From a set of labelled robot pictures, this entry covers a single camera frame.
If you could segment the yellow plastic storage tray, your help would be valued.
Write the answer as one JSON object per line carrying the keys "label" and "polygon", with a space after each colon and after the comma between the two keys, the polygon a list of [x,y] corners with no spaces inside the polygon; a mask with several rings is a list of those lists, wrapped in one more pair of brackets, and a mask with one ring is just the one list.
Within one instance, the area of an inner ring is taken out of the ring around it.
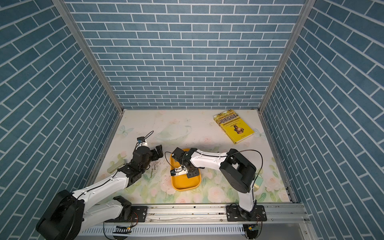
{"label": "yellow plastic storage tray", "polygon": [[[172,153],[171,153],[171,170],[174,168],[180,167],[180,164],[177,163],[173,158],[172,158]],[[187,178],[187,175],[181,175],[181,176],[171,176],[171,182],[175,190],[182,192],[182,191],[189,191],[197,188],[201,182],[202,182],[202,177],[201,174],[197,177],[193,178]]]}

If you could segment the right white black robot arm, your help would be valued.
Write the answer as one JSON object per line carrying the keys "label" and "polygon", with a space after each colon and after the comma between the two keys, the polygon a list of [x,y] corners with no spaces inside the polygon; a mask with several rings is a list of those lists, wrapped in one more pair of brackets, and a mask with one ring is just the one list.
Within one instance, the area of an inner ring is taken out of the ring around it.
{"label": "right white black robot arm", "polygon": [[239,207],[243,212],[252,214],[256,210],[253,188],[260,173],[241,151],[230,149],[227,153],[209,153],[196,148],[176,148],[171,157],[180,165],[171,170],[172,176],[194,178],[200,175],[200,169],[220,171],[232,188],[238,191]]}

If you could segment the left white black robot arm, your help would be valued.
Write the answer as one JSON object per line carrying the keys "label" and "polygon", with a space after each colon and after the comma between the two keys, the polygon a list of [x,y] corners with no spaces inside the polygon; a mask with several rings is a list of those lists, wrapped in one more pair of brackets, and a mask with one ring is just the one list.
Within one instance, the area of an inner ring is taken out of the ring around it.
{"label": "left white black robot arm", "polygon": [[132,210],[132,203],[122,196],[113,197],[105,204],[100,201],[128,188],[138,181],[150,163],[164,156],[163,147],[153,150],[140,146],[131,161],[110,177],[80,190],[60,191],[43,213],[36,231],[46,240],[73,240],[79,233],[104,222],[137,224],[140,214]]}

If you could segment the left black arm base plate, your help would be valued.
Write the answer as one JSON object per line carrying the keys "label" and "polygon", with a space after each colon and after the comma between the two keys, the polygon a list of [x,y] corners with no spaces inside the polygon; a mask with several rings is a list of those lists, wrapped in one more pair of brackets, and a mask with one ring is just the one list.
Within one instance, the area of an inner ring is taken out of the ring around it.
{"label": "left black arm base plate", "polygon": [[144,223],[147,217],[147,206],[130,206],[124,207],[119,217],[116,218],[117,223]]}

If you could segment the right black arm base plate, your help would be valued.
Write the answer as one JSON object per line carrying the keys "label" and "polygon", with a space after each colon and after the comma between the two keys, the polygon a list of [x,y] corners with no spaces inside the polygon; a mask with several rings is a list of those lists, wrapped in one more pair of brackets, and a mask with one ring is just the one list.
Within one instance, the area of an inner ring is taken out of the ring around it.
{"label": "right black arm base plate", "polygon": [[228,222],[266,222],[267,215],[265,207],[262,205],[254,205],[250,212],[240,208],[236,204],[226,206]]}

